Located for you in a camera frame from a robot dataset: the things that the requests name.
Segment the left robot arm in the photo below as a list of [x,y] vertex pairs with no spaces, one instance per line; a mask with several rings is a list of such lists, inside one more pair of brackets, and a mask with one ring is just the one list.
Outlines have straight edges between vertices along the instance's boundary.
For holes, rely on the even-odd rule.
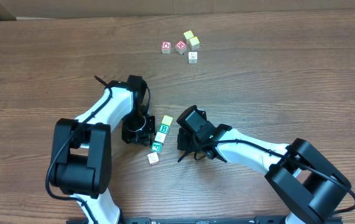
[[125,143],[153,143],[155,117],[143,102],[150,98],[150,89],[143,77],[135,75],[125,82],[98,81],[104,85],[102,97],[85,113],[61,118],[55,125],[45,188],[52,198],[76,201],[86,215],[83,223],[124,223],[108,189],[111,133],[121,124]]

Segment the red Y wooden block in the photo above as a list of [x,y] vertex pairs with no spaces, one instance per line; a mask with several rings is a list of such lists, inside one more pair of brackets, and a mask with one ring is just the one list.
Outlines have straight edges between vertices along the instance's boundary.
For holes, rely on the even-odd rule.
[[164,117],[162,118],[162,124],[166,125],[166,126],[171,126],[173,121],[173,118],[171,116],[168,115],[164,115]]

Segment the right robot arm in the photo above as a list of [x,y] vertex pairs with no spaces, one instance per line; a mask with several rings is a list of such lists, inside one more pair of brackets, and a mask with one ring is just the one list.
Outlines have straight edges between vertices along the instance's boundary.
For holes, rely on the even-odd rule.
[[312,144],[261,141],[226,124],[214,126],[195,105],[177,119],[178,150],[241,164],[264,175],[288,207],[284,223],[327,223],[343,213],[338,205],[352,194],[350,181]]

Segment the green letter F block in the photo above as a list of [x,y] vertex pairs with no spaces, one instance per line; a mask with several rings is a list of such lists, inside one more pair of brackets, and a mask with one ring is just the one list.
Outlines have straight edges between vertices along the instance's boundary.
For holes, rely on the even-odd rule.
[[151,146],[151,151],[161,153],[162,147],[163,147],[163,144],[161,142],[154,141]]

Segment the plain E pretzel block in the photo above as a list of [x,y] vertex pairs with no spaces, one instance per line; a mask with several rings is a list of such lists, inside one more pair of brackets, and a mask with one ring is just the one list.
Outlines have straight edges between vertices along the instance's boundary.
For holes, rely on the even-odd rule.
[[152,153],[148,154],[147,157],[148,157],[150,165],[155,165],[160,162],[157,152],[152,152]]

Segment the green letter B block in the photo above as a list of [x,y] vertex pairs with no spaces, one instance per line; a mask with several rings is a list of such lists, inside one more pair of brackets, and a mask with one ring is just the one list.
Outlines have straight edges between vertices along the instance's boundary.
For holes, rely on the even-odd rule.
[[159,128],[159,132],[163,133],[163,134],[168,134],[170,129],[170,126],[166,125],[166,124],[161,124],[160,128]]

